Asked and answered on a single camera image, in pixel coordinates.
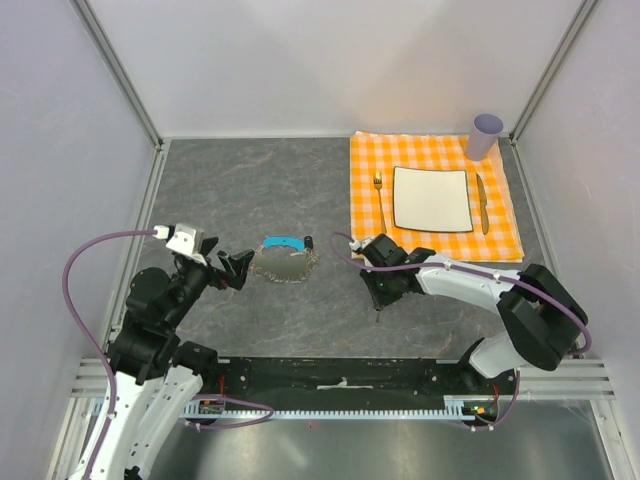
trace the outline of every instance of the white wall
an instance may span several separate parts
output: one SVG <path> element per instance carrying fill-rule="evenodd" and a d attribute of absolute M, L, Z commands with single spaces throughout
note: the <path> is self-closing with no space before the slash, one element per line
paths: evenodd
<path fill-rule="evenodd" d="M 0 477 L 42 479 L 87 345 L 61 275 L 76 246 L 130 228 L 152 148 L 66 0 L 0 2 Z M 72 272 L 94 331 L 125 244 Z"/>
<path fill-rule="evenodd" d="M 600 2 L 520 147 L 640 447 L 640 4 Z"/>
<path fill-rule="evenodd" d="M 514 126 L 579 0 L 91 0 L 164 136 Z"/>

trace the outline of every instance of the blue strip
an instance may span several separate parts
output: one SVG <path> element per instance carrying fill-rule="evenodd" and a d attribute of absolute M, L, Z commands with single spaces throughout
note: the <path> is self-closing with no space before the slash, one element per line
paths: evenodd
<path fill-rule="evenodd" d="M 262 242 L 264 248 L 269 247 L 290 247 L 295 248 L 299 252 L 304 251 L 304 242 L 299 238 L 292 237 L 267 237 Z"/>

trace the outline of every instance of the gold knife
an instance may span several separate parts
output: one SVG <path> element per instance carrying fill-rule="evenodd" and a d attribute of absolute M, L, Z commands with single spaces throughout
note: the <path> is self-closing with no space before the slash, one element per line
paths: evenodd
<path fill-rule="evenodd" d="M 478 182 L 478 192 L 480 193 L 480 215 L 482 218 L 482 233 L 486 235 L 489 233 L 489 215 L 487 215 L 487 192 L 484 190 L 484 183 L 480 174 L 476 173 L 476 180 Z"/>

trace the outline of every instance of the fork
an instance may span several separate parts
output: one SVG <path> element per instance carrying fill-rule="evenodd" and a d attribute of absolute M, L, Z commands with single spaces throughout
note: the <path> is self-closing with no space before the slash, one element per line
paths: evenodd
<path fill-rule="evenodd" d="M 378 191 L 378 200 L 380 201 L 380 222 L 382 224 L 382 233 L 387 233 L 387 226 L 384 223 L 384 213 L 382 213 L 382 173 L 378 170 L 373 177 L 373 188 Z"/>

